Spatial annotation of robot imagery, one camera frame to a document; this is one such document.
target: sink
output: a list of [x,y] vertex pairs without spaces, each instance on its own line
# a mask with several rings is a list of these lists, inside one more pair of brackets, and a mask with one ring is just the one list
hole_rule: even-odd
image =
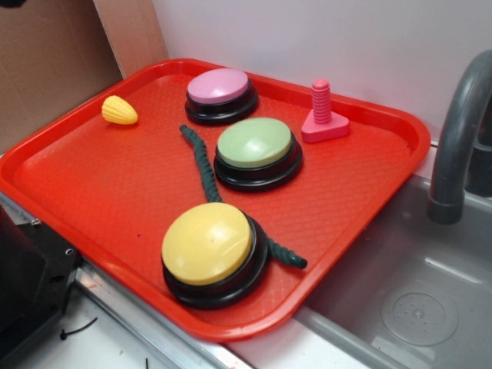
[[460,222],[435,224],[429,186],[412,176],[296,318],[379,357],[375,367],[490,367],[492,203],[467,194]]

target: pink screw toy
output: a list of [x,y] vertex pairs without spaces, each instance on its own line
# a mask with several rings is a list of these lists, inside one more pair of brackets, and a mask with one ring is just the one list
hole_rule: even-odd
[[302,141],[314,143],[348,135],[349,120],[331,111],[330,84],[326,79],[314,81],[313,109],[302,125]]

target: white wall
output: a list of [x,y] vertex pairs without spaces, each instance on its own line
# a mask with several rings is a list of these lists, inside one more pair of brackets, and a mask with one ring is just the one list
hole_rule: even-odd
[[416,115],[438,139],[491,0],[153,0],[171,58],[197,58]]

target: tray rim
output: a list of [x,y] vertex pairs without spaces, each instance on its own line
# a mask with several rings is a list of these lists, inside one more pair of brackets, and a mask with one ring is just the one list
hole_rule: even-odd
[[[302,301],[314,289],[316,284],[323,278],[323,276],[326,275],[326,273],[328,273],[331,266],[344,253],[344,251],[350,247],[350,243],[357,237],[357,234],[347,234],[347,231],[344,231],[331,245],[331,250],[335,250],[337,254],[336,259],[327,261],[325,260],[326,254],[324,254],[324,256],[321,257],[309,270],[309,274],[315,277],[315,283],[312,282],[312,279],[309,279],[309,281],[307,278],[301,279],[294,290],[291,291],[291,293],[271,313],[268,313],[263,317],[240,327],[229,327],[222,325],[217,326],[198,319],[198,317],[193,315],[188,309],[183,308],[177,301],[173,301],[172,299],[164,296],[157,288],[155,288],[155,286],[152,285],[152,283],[145,280],[139,274],[133,272],[133,270],[122,268],[122,263],[118,262],[118,259],[113,256],[112,253],[100,248],[95,242],[93,242],[93,240],[82,234],[80,231],[70,228],[69,224],[63,222],[62,219],[58,219],[58,217],[49,209],[43,208],[42,204],[39,204],[34,198],[31,198],[27,194],[23,193],[20,189],[15,187],[12,181],[9,181],[9,178],[12,179],[16,168],[19,168],[24,160],[49,146],[52,142],[56,141],[56,139],[59,139],[73,129],[76,129],[79,125],[83,125],[85,123],[84,121],[72,119],[79,111],[83,109],[91,109],[90,111],[93,114],[100,114],[100,106],[104,99],[108,96],[120,95],[121,97],[124,97],[125,94],[133,91],[135,86],[145,85],[145,83],[152,81],[157,77],[170,75],[170,71],[187,74],[186,71],[190,65],[193,65],[194,67],[198,66],[203,71],[214,68],[223,68],[220,65],[199,61],[196,59],[171,59],[150,65],[129,78],[120,81],[95,97],[87,100],[85,103],[79,105],[67,114],[62,115],[51,124],[45,126],[41,130],[35,132],[33,135],[30,135],[25,140],[9,149],[0,158],[0,191],[4,192],[13,201],[17,202],[26,211],[30,212],[34,216],[37,216],[37,214],[42,214],[40,218],[54,228],[63,237],[67,238],[70,242],[75,243],[74,241],[76,241],[78,244],[83,243],[84,246],[82,248],[79,247],[79,249],[81,249],[81,253],[91,263],[97,265],[98,268],[101,268],[104,272],[108,273],[125,288],[128,288],[165,317],[176,323],[176,325],[185,329],[188,333],[194,335],[195,337],[209,341],[228,342],[244,340],[260,334],[263,331],[277,327],[290,318],[301,305]],[[281,90],[288,89],[289,94],[286,95],[275,93],[272,95],[270,93],[266,94],[268,97],[310,108],[311,90],[309,88],[289,82],[278,81],[273,78],[264,77],[253,73],[247,72],[247,74],[248,77],[254,81],[254,85],[260,96],[262,96],[265,86],[273,85]],[[331,96],[333,111],[339,112],[339,114],[343,114],[344,109],[354,108],[354,106],[356,106],[359,109],[364,109],[370,114],[384,115],[385,117],[391,118],[394,122],[391,123],[390,129],[387,129],[387,127],[384,128],[386,131],[392,131],[396,135],[403,137],[401,132],[403,129],[401,127],[401,122],[407,123],[407,129],[410,130],[406,133],[409,134],[408,138],[410,140],[405,139],[405,141],[409,144],[411,156],[403,165],[401,165],[398,174],[390,178],[389,181],[385,182],[384,185],[381,186],[381,189],[377,193],[378,196],[371,199],[370,204],[373,206],[367,206],[351,222],[351,228],[355,224],[360,229],[363,229],[372,220],[372,218],[374,218],[379,210],[381,210],[390,200],[393,194],[407,180],[407,178],[410,177],[421,160],[424,159],[431,146],[431,136],[427,130],[427,127],[425,127],[419,119],[407,112],[341,95],[332,94]],[[92,260],[92,257],[95,256],[96,248],[98,248],[97,254],[99,259],[101,256],[104,258],[103,262],[96,262],[95,260]],[[295,292],[298,290],[304,291],[303,298],[299,298],[296,295]],[[161,303],[163,301],[168,302],[169,304],[162,307]]]

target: pink button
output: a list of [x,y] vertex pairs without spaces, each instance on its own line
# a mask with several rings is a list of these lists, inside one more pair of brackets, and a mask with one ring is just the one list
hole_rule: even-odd
[[220,68],[202,73],[188,84],[191,100],[220,104],[234,100],[248,90],[248,76],[237,69]]

